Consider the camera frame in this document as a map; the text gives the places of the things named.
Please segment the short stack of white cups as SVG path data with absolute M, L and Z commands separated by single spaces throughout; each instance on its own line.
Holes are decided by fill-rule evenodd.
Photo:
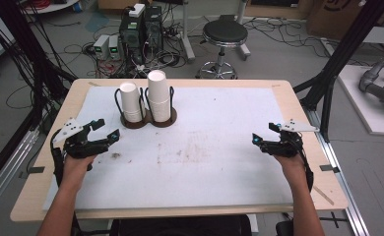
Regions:
M 122 111 L 126 121 L 138 123 L 144 117 L 144 105 L 141 102 L 140 91 L 137 85 L 126 82 L 120 85 Z

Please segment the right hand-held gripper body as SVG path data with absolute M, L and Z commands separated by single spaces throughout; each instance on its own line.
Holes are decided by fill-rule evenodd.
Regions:
M 269 141 L 271 144 L 262 151 L 270 155 L 293 157 L 303 150 L 303 141 L 300 132 L 318 132 L 317 127 L 290 119 L 281 123 L 281 130 L 278 132 L 278 142 Z

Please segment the tall stack of white cups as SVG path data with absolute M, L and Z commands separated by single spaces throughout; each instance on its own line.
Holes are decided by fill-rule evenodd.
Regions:
M 153 70 L 148 74 L 148 101 L 156 122 L 170 118 L 170 93 L 165 72 Z

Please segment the person's right hand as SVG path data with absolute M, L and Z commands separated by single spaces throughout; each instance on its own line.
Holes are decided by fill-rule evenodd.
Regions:
M 299 154 L 293 157 L 275 155 L 275 159 L 281 165 L 283 173 L 292 189 L 307 187 L 304 162 Z

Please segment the person's left hand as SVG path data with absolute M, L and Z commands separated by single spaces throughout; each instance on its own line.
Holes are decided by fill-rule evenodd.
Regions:
M 95 155 L 86 158 L 74 158 L 67 155 L 61 186 L 66 189 L 79 190 L 88 172 L 88 166 L 94 162 L 95 158 Z

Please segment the white floor platform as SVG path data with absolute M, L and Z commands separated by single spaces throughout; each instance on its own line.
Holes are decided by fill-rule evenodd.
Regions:
M 368 133 L 384 136 L 384 104 L 358 88 L 360 77 L 367 70 L 369 67 L 347 65 L 339 75 L 339 82 Z

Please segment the black round stool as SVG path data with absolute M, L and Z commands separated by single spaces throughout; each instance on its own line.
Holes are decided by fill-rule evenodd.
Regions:
M 203 79 L 205 75 L 212 75 L 213 79 L 237 79 L 236 70 L 224 60 L 227 48 L 236 48 L 244 44 L 248 31 L 235 20 L 215 20 L 204 25 L 203 43 L 209 42 L 218 46 L 220 51 L 216 61 L 206 62 L 195 76 Z

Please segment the dark double wire cup holder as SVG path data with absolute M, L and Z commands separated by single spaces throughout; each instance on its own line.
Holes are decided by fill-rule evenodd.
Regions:
M 120 120 L 121 123 L 124 127 L 129 128 L 129 129 L 139 129 L 141 127 L 144 127 L 146 124 L 151 123 L 156 127 L 164 128 L 172 125 L 176 119 L 177 119 L 177 113 L 176 110 L 173 108 L 173 96 L 174 96 L 174 88 L 169 87 L 169 93 L 170 93 L 170 118 L 165 121 L 165 122 L 156 122 L 154 120 L 152 111 L 149 107 L 149 101 L 148 101 L 148 88 L 138 88 L 140 91 L 140 97 L 141 97 L 141 102 L 144 105 L 144 117 L 143 120 L 138 122 L 138 123 L 131 123 L 125 120 L 123 111 L 122 111 L 122 102 L 121 102 L 121 93 L 120 89 L 117 89 L 114 93 L 114 99 L 116 106 L 119 110 L 120 113 Z

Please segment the black tape strip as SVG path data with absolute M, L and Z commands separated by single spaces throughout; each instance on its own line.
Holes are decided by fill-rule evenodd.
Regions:
M 333 173 L 340 173 L 341 172 L 339 167 L 333 167 L 331 164 L 320 165 L 319 167 L 322 171 L 332 171 Z
M 44 168 L 45 168 L 44 166 L 31 167 L 31 168 L 29 168 L 29 169 L 26 170 L 26 171 L 22 171 L 22 172 L 19 174 L 19 178 L 21 178 L 21 179 L 27 179 L 31 174 L 35 174 L 35 173 L 43 173 Z

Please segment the person's dark clothing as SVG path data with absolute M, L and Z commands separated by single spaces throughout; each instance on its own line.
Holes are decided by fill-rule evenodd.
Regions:
M 118 219 L 111 236 L 252 236 L 245 215 Z

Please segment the aluminium floor rail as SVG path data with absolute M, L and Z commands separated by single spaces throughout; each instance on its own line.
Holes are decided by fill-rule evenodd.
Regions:
M 346 200 L 348 201 L 348 206 L 344 209 L 344 213 L 352 229 L 353 235 L 370 236 L 332 145 L 326 141 L 321 133 L 316 133 L 316 137 L 332 167 L 332 171 L 334 172 L 337 181 L 339 182 L 341 190 L 344 193 Z
M 0 198 L 27 158 L 39 137 L 39 130 L 28 131 L 19 141 L 13 152 L 8 156 L 0 170 Z

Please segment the white box on computer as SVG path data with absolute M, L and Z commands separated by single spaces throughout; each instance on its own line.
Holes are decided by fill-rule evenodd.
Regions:
M 145 4 L 137 3 L 134 5 L 133 9 L 129 11 L 129 16 L 139 18 L 144 12 L 145 8 Z

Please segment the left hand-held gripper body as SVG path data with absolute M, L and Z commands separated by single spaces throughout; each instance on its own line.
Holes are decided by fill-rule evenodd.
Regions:
M 108 151 L 110 145 L 88 140 L 88 134 L 92 131 L 91 122 L 81 125 L 75 118 L 70 118 L 52 137 L 52 142 L 65 141 L 63 149 L 74 158 L 86 158 Z

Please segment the round white table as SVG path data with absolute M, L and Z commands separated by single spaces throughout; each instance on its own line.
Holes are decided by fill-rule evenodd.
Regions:
M 80 0 L 23 0 L 24 9 L 29 14 L 44 14 L 63 10 L 77 4 Z

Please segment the white table leg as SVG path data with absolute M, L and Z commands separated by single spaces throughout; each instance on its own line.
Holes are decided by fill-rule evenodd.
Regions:
M 187 57 L 186 62 L 192 64 L 195 62 L 196 56 L 189 38 L 189 0 L 182 0 L 182 32 L 180 33 L 182 46 Z
M 245 13 L 247 1 L 248 0 L 239 0 L 238 10 L 237 10 L 237 15 L 236 15 L 236 21 L 239 24 L 243 23 L 243 18 L 244 18 L 244 13 Z M 245 43 L 240 45 L 239 49 L 240 49 L 240 52 L 243 54 L 243 60 L 246 60 L 251 55 L 251 52 L 249 51 L 249 49 L 247 48 Z

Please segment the light wooden table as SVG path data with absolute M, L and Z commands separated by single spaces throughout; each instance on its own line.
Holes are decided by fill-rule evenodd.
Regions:
M 283 80 L 196 80 L 196 79 L 170 79 L 168 85 L 174 90 L 181 87 L 203 87 L 197 85 L 203 81 L 215 83 L 222 82 L 253 82 L 252 87 L 263 87 L 259 81 L 283 81 Z M 121 85 L 119 79 L 78 79 L 75 81 L 61 106 L 49 135 L 53 137 L 70 118 L 77 120 L 89 89 L 94 87 L 113 87 L 115 90 Z M 301 105 L 290 85 L 285 84 L 274 87 L 273 93 L 283 115 L 281 124 L 290 119 L 309 124 Z M 311 197 L 318 210 L 344 209 L 348 201 L 341 190 L 335 174 L 332 171 L 322 171 L 320 165 L 330 164 L 317 140 L 315 132 L 300 132 L 305 152 L 304 167 L 312 174 L 306 177 L 306 183 L 311 186 Z M 217 215 L 217 214 L 242 214 L 261 212 L 283 212 L 292 209 L 292 198 L 288 204 L 276 205 L 250 205 L 250 206 L 190 206 L 170 208 L 134 208 L 134 209 L 88 209 L 75 212 L 81 219 L 106 219 L 106 218 L 148 218 L 171 217 L 191 215 Z

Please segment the white table mat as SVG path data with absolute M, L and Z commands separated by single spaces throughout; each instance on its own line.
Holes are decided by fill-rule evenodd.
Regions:
M 87 173 L 78 210 L 290 203 L 281 166 L 252 143 L 253 135 L 279 137 L 268 127 L 283 120 L 271 89 L 176 88 L 176 121 L 135 130 L 122 126 L 114 92 L 90 88 L 77 117 L 104 120 L 92 140 L 121 134 Z

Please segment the black computer tower green sticker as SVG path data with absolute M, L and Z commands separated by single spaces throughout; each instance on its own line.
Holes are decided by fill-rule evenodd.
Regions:
M 141 17 L 122 17 L 119 28 L 120 36 L 127 55 L 136 63 L 143 64 L 143 45 L 145 42 L 145 30 Z

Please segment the grey bench power supply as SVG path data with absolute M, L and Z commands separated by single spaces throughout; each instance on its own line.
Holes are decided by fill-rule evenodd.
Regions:
M 94 50 L 98 60 L 106 60 L 109 55 L 109 36 L 107 34 L 101 35 L 94 43 Z
M 121 59 L 121 49 L 119 44 L 119 37 L 117 35 L 111 35 L 109 37 L 109 55 L 112 60 L 120 60 Z

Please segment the brown cardboard box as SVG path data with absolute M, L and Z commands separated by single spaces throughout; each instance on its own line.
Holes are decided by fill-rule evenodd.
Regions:
M 310 35 L 331 39 L 343 39 L 368 0 L 314 0 L 314 6 L 306 21 L 306 31 Z M 374 23 L 382 26 L 384 13 Z

